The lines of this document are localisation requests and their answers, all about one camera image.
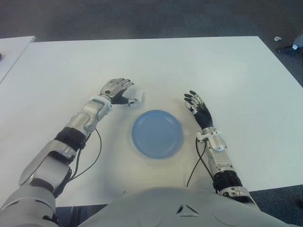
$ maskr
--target black joint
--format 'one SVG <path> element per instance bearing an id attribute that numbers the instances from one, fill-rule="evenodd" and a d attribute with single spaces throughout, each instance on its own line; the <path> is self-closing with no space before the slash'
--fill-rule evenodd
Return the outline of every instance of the black joint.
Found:
<path id="1" fill-rule="evenodd" d="M 61 184 L 54 190 L 53 195 L 55 198 L 57 198 L 63 192 L 64 187 L 70 181 L 70 177 L 71 177 L 71 169 L 69 169 Z"/>
<path id="2" fill-rule="evenodd" d="M 77 151 L 85 147 L 86 137 L 77 129 L 65 127 L 61 132 L 58 133 L 54 140 L 65 143 Z"/>
<path id="3" fill-rule="evenodd" d="M 48 183 L 45 180 L 42 180 L 40 178 L 34 178 L 31 181 L 30 185 L 33 187 L 41 187 L 41 188 L 47 189 L 51 193 L 53 192 L 53 186 L 50 183 Z"/>
<path id="4" fill-rule="evenodd" d="M 53 223 L 55 223 L 55 224 L 57 224 L 57 225 L 59 224 L 59 219 L 58 219 L 58 217 L 57 217 L 55 214 L 53 214 L 52 218 L 50 218 L 50 217 L 47 216 L 47 215 L 44 215 L 44 216 L 42 217 L 42 219 L 51 221 L 51 222 L 53 222 Z"/>
<path id="5" fill-rule="evenodd" d="M 213 187 L 216 191 L 221 191 L 224 188 L 242 186 L 241 180 L 237 173 L 232 170 L 218 172 L 214 175 Z"/>
<path id="6" fill-rule="evenodd" d="M 194 92 L 194 91 L 192 91 L 192 90 L 190 90 L 189 91 L 193 96 L 195 96 L 197 93 L 196 92 Z"/>

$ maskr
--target metal robot hand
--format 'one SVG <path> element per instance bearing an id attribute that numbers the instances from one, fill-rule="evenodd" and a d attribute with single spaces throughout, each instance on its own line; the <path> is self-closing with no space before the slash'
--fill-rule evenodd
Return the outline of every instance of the metal robot hand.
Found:
<path id="1" fill-rule="evenodd" d="M 209 113 L 205 103 L 194 91 L 189 91 L 189 94 L 184 94 L 185 106 L 194 115 L 197 123 L 203 129 L 213 127 L 212 116 Z"/>
<path id="2" fill-rule="evenodd" d="M 101 89 L 100 96 L 106 98 L 112 104 L 133 104 L 138 100 L 123 97 L 123 93 L 133 84 L 130 79 L 112 79 Z"/>

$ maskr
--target silver metal part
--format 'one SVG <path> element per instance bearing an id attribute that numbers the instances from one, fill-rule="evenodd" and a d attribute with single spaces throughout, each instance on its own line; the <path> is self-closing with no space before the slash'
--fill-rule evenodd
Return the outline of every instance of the silver metal part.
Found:
<path id="1" fill-rule="evenodd" d="M 221 191 L 219 191 L 219 195 L 226 196 L 226 193 L 228 194 L 228 197 L 231 197 L 231 198 L 232 197 L 247 197 L 254 204 L 254 206 L 252 206 L 252 207 L 259 209 L 259 207 L 257 206 L 256 202 L 253 200 L 253 198 L 250 195 L 249 191 L 245 187 L 242 187 L 242 186 L 233 186 L 233 187 L 229 187 L 229 188 L 224 188 Z"/>
<path id="2" fill-rule="evenodd" d="M 197 132 L 197 139 L 199 141 L 208 139 L 213 150 L 218 152 L 223 151 L 224 148 L 226 147 L 226 143 L 221 138 L 221 132 L 217 131 L 214 127 L 210 127 L 207 129 L 208 130 L 213 129 L 213 130 L 206 134 L 201 134 L 200 132 Z"/>
<path id="3" fill-rule="evenodd" d="M 77 129 L 87 138 L 95 130 L 101 118 L 108 113 L 108 110 L 102 110 L 104 106 L 105 102 L 99 100 L 89 101 L 80 112 L 71 118 L 66 127 Z"/>
<path id="4" fill-rule="evenodd" d="M 4 202 L 0 210 L 2 227 L 58 227 L 43 219 L 53 217 L 55 198 L 48 190 L 30 185 L 21 186 Z"/>
<path id="5" fill-rule="evenodd" d="M 38 178 L 51 184 L 55 190 L 64 180 L 69 169 L 70 167 L 67 164 L 53 156 L 47 156 L 24 184 L 30 184 L 33 179 Z"/>
<path id="6" fill-rule="evenodd" d="M 205 128 L 197 133 L 198 141 L 206 141 L 206 153 L 212 175 L 223 171 L 223 168 L 234 171 L 232 163 L 227 156 L 227 146 L 221 138 L 221 132 L 214 127 Z"/>
<path id="7" fill-rule="evenodd" d="M 30 176 L 38 169 L 38 167 L 42 164 L 45 158 L 52 151 L 56 151 L 67 158 L 76 156 L 76 151 L 74 151 L 71 147 L 69 147 L 65 143 L 62 143 L 58 140 L 49 141 L 44 146 L 44 148 L 37 154 L 37 156 L 23 170 L 23 173 L 20 176 L 19 185 L 24 184 L 24 182 L 30 178 Z"/>
<path id="8" fill-rule="evenodd" d="M 201 97 L 200 97 L 198 94 L 194 95 L 194 99 L 195 99 L 200 105 L 203 105 L 203 104 L 204 104 L 203 100 L 201 99 Z"/>
<path id="9" fill-rule="evenodd" d="M 185 107 L 192 113 L 196 114 L 198 112 L 197 107 L 190 104 L 189 102 L 185 102 Z"/>
<path id="10" fill-rule="evenodd" d="M 100 90 L 100 95 L 112 101 L 121 91 L 123 93 L 123 91 L 127 90 L 133 84 L 130 79 L 112 79 L 103 86 Z"/>

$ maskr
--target robotic hand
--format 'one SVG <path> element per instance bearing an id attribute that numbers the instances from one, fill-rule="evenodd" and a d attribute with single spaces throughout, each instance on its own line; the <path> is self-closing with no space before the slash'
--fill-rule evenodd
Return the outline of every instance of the robotic hand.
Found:
<path id="1" fill-rule="evenodd" d="M 138 100 L 123 97 L 123 93 L 133 84 L 130 79 L 112 79 L 101 89 L 100 96 L 112 104 L 133 104 Z"/>
<path id="2" fill-rule="evenodd" d="M 213 127 L 212 116 L 205 103 L 194 91 L 189 91 L 191 95 L 184 94 L 185 106 L 194 115 L 197 123 L 202 129 Z"/>
<path id="3" fill-rule="evenodd" d="M 248 190 L 242 186 L 241 180 L 227 156 L 226 143 L 221 137 L 221 132 L 214 127 L 212 116 L 205 103 L 194 91 L 190 91 L 190 95 L 184 94 L 184 96 L 186 108 L 194 115 L 202 129 L 197 133 L 196 140 L 205 143 L 214 189 L 220 195 L 256 206 Z"/>

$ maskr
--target blue plate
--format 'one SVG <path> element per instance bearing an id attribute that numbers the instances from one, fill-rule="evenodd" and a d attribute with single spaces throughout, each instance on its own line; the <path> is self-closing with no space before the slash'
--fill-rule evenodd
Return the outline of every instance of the blue plate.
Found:
<path id="1" fill-rule="evenodd" d="M 151 110 L 134 122 L 132 138 L 135 146 L 148 157 L 164 158 L 172 155 L 183 140 L 179 121 L 168 112 Z"/>

